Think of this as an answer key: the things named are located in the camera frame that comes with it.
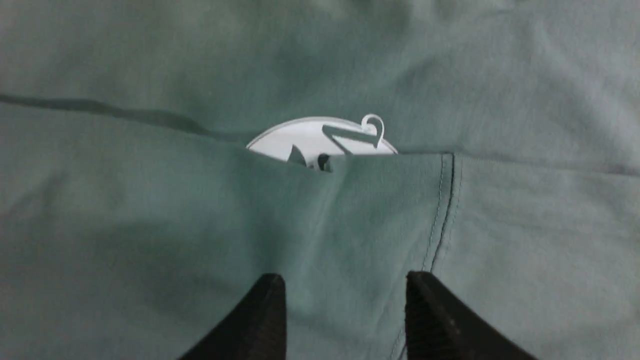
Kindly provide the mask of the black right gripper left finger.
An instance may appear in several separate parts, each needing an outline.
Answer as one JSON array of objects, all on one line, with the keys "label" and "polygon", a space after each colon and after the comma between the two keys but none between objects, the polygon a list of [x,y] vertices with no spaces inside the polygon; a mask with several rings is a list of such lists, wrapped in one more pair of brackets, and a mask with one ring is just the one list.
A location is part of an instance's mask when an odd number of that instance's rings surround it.
[{"label": "black right gripper left finger", "polygon": [[285,360],[286,283],[265,273],[182,360]]}]

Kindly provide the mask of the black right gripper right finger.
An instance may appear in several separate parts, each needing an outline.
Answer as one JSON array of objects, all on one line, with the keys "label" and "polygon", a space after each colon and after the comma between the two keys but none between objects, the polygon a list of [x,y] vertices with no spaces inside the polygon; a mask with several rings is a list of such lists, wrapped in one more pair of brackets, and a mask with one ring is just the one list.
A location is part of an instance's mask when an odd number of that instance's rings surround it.
[{"label": "black right gripper right finger", "polygon": [[425,271],[406,277],[405,337],[409,360],[534,359]]}]

